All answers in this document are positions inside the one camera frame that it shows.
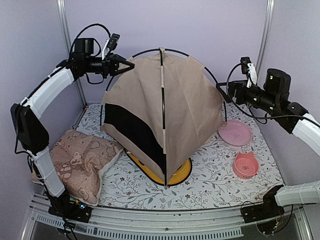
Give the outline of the beige fabric pet tent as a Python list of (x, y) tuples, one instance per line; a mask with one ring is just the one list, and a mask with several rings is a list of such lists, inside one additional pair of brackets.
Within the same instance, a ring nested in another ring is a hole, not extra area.
[(223, 98), (192, 56), (155, 48), (131, 57), (102, 99), (101, 130), (142, 162), (165, 186), (223, 124)]

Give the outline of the brown patterned pet cushion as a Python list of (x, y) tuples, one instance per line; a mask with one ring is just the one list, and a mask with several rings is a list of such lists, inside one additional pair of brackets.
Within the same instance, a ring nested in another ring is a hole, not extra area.
[(70, 129), (55, 143), (50, 157), (71, 197), (97, 206), (102, 176), (119, 159), (123, 147), (114, 140)]

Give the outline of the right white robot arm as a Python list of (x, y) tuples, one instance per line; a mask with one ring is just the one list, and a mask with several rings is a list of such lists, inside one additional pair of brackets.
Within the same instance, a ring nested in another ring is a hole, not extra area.
[[(237, 108), (248, 104), (267, 113), (265, 120), (276, 121), (286, 132), (304, 142), (315, 154), (320, 153), (320, 124), (306, 108), (289, 101), (291, 76), (282, 70), (269, 68), (263, 87), (254, 83), (253, 70), (242, 72), (245, 80), (229, 79), (216, 84), (227, 103)], [(259, 206), (262, 218), (269, 218), (279, 207), (308, 205), (320, 202), (320, 182), (318, 180), (296, 185), (276, 186), (268, 193)]]

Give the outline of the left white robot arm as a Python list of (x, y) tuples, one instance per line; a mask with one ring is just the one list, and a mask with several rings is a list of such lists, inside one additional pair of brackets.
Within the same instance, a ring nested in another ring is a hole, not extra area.
[(49, 133), (40, 119), (52, 101), (78, 78), (94, 73), (106, 79), (135, 67), (134, 63), (112, 52), (116, 49), (119, 38), (118, 34), (112, 34), (106, 40), (100, 56), (93, 56), (93, 38), (76, 39), (75, 46), (71, 49), (71, 58), (62, 60), (29, 96), (10, 108), (16, 142), (30, 155), (34, 170), (39, 174), (46, 192), (58, 199), (54, 207), (63, 217), (70, 217), (74, 213), (74, 205), (62, 198), (68, 192), (52, 163)]

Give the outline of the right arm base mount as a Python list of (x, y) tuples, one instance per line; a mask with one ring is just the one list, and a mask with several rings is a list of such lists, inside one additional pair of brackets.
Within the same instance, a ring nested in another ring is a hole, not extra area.
[(280, 222), (284, 216), (285, 210), (276, 202), (276, 193), (284, 185), (276, 185), (271, 188), (263, 197), (262, 203), (254, 204), (250, 201), (245, 201), (240, 207), (240, 213), (245, 223), (258, 222), (270, 218), (279, 217), (273, 221), (259, 223), (258, 230), (265, 235), (271, 235), (280, 230)]

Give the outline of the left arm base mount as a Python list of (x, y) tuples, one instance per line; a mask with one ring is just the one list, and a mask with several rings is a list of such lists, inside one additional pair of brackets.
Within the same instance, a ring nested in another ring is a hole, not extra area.
[(88, 223), (91, 217), (92, 208), (83, 202), (71, 200), (71, 196), (65, 190), (60, 196), (52, 196), (47, 193), (50, 201), (48, 213), (67, 220), (74, 220), (82, 223)]

